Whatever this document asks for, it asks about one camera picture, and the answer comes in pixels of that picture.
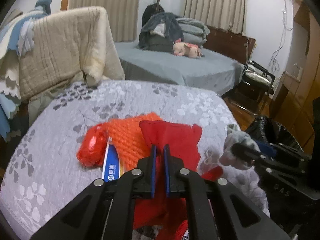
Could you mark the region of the white grey sock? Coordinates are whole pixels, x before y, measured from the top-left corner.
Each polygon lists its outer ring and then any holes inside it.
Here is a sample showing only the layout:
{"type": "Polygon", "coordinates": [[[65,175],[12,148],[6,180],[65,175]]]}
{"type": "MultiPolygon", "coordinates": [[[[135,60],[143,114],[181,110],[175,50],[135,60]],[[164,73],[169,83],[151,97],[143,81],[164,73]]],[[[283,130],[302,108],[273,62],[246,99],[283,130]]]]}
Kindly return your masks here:
{"type": "Polygon", "coordinates": [[[237,124],[228,124],[223,155],[219,159],[220,164],[232,166],[237,170],[249,170],[252,164],[241,159],[245,150],[260,152],[258,144],[248,133],[242,131],[237,124]]]}

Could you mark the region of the blue white tissue box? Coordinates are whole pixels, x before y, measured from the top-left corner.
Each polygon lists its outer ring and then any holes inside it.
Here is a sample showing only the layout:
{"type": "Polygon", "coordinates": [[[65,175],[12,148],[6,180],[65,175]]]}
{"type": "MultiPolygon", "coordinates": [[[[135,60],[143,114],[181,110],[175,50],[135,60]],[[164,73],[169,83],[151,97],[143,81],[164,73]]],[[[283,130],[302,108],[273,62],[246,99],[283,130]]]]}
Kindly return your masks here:
{"type": "Polygon", "coordinates": [[[124,173],[124,167],[120,161],[116,147],[109,138],[106,146],[105,157],[103,162],[102,179],[110,182],[119,179],[124,173]]]}

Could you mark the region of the red cloth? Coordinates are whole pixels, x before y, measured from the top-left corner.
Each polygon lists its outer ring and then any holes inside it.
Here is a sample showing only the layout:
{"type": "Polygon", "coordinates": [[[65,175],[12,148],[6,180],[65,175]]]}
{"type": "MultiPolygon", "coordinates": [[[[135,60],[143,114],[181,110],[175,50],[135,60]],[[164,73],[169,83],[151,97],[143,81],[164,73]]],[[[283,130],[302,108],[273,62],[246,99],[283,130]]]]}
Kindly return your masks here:
{"type": "MultiPolygon", "coordinates": [[[[188,126],[166,121],[139,123],[144,140],[150,149],[156,147],[155,195],[149,199],[135,200],[133,230],[146,225],[160,225],[157,239],[181,239],[188,232],[186,202],[183,198],[167,196],[165,187],[164,147],[169,146],[170,154],[180,158],[185,168],[196,172],[200,154],[197,149],[202,135],[200,126],[188,126]]],[[[216,167],[202,179],[216,181],[222,175],[222,168],[216,167]]]]}

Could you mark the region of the orange foam net sleeve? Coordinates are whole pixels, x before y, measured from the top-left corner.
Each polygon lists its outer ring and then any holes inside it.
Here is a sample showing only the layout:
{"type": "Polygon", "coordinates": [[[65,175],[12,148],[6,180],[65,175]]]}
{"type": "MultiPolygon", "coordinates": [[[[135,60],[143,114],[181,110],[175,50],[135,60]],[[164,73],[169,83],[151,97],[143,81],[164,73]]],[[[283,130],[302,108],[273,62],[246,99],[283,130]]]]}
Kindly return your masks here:
{"type": "Polygon", "coordinates": [[[112,119],[103,124],[127,171],[134,169],[139,159],[150,155],[150,146],[147,146],[139,126],[143,120],[159,121],[162,119],[156,113],[149,113],[126,119],[112,119]]]}

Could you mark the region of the black trash bin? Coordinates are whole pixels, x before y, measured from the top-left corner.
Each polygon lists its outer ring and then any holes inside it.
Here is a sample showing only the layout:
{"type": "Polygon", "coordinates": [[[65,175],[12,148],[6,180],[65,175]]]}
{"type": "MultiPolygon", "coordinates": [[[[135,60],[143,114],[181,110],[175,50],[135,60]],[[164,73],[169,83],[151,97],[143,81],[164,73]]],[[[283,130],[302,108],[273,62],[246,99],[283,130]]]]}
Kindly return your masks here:
{"type": "Polygon", "coordinates": [[[315,141],[313,126],[305,118],[298,118],[293,126],[287,129],[269,116],[261,115],[251,122],[246,132],[260,142],[283,144],[302,150],[308,155],[312,154],[315,141]]]}

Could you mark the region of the red plastic wrapper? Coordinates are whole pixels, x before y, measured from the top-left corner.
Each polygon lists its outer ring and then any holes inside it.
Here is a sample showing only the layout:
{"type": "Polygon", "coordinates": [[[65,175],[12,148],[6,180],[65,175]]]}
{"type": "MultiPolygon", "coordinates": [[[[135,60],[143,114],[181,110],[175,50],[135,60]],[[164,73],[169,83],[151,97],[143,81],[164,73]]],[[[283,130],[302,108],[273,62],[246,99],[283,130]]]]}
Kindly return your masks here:
{"type": "Polygon", "coordinates": [[[109,136],[105,123],[91,127],[76,154],[84,167],[102,167],[109,136]]]}

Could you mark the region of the wooden wardrobe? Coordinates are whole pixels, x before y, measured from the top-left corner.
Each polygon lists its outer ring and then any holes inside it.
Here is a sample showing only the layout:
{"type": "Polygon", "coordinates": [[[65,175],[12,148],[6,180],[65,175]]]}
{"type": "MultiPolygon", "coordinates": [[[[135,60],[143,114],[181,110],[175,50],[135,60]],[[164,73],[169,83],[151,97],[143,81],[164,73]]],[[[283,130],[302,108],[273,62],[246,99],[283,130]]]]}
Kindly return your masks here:
{"type": "Polygon", "coordinates": [[[319,97],[319,23],[304,0],[293,1],[289,59],[280,78],[270,116],[284,125],[303,151],[312,153],[312,102],[319,97]]]}

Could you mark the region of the black folding chair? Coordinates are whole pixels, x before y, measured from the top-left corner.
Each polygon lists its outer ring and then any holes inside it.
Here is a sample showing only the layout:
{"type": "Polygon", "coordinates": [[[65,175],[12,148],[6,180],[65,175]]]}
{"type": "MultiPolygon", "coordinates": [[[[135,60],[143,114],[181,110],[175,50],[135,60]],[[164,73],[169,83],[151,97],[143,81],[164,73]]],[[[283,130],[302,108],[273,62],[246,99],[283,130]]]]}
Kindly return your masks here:
{"type": "Polygon", "coordinates": [[[275,76],[255,61],[247,61],[240,82],[229,93],[228,102],[250,115],[260,115],[274,94],[275,76]]]}

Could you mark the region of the grey bed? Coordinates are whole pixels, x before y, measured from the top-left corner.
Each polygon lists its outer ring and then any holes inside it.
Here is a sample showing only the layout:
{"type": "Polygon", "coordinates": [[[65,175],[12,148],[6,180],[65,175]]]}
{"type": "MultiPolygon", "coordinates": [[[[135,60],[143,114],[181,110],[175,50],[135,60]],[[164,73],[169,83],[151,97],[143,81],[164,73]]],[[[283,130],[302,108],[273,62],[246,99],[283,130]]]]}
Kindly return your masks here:
{"type": "Polygon", "coordinates": [[[127,80],[151,81],[212,90],[219,95],[240,81],[244,65],[214,51],[190,59],[168,52],[139,49],[137,42],[115,43],[127,80]]]}

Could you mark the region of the pink plush pig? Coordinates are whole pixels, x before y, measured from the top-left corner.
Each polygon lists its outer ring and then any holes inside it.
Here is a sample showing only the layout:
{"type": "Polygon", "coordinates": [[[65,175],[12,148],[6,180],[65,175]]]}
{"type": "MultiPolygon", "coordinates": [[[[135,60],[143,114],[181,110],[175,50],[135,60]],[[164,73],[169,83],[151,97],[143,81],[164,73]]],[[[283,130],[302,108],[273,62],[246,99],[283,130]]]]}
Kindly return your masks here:
{"type": "Polygon", "coordinates": [[[175,56],[186,56],[191,59],[204,57],[198,45],[182,42],[180,38],[173,44],[172,51],[175,56]]]}

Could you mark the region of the pile of grey blankets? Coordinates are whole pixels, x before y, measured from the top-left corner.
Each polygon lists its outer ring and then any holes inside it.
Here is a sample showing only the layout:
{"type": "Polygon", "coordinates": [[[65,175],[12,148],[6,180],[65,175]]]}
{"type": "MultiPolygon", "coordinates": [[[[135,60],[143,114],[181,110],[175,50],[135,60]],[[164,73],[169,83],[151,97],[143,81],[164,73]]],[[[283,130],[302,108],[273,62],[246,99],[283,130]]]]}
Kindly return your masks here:
{"type": "Polygon", "coordinates": [[[138,48],[170,53],[176,41],[201,47],[207,42],[209,34],[210,29],[199,20],[160,12],[142,26],[138,48]]]}

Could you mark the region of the right beige curtain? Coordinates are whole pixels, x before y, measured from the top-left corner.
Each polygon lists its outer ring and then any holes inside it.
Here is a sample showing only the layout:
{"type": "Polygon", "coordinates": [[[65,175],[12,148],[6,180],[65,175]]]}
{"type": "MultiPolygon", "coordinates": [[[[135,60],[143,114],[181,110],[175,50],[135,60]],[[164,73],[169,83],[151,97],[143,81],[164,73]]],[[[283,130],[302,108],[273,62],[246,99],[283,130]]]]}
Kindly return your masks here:
{"type": "Polygon", "coordinates": [[[184,0],[183,16],[216,29],[242,34],[246,5],[247,0],[184,0]]]}

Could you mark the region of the beige curtain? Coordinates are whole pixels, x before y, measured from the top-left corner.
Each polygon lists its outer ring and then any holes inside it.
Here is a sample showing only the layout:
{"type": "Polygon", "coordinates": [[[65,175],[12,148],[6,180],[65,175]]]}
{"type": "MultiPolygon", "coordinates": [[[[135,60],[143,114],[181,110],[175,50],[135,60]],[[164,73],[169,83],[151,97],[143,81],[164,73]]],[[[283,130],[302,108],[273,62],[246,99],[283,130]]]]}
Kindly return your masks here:
{"type": "Polygon", "coordinates": [[[216,29],[242,34],[246,5],[247,0],[184,0],[183,16],[216,29]]]}
{"type": "Polygon", "coordinates": [[[139,0],[69,0],[69,9],[97,6],[107,11],[115,42],[136,39],[139,0]]]}

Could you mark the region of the beige quilt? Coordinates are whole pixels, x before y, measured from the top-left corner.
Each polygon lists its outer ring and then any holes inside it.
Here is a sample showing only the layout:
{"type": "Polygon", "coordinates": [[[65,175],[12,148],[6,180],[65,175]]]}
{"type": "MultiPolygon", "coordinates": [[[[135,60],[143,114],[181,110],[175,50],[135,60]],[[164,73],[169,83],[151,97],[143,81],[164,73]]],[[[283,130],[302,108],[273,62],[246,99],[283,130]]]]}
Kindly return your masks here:
{"type": "Polygon", "coordinates": [[[89,86],[125,78],[105,8],[61,11],[37,20],[33,31],[34,47],[19,60],[22,100],[79,73],[89,86]]]}

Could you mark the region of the blue white scalloped cloth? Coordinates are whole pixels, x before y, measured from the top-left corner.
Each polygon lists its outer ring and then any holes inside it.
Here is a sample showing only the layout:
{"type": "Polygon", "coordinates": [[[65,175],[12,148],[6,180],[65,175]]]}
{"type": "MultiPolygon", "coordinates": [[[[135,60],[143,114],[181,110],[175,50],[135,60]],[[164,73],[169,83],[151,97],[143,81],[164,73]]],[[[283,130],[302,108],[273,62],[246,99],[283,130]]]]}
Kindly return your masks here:
{"type": "Polygon", "coordinates": [[[1,137],[5,141],[21,135],[16,117],[22,102],[19,59],[32,51],[35,21],[51,14],[52,0],[38,0],[27,13],[14,10],[1,29],[1,137]]]}

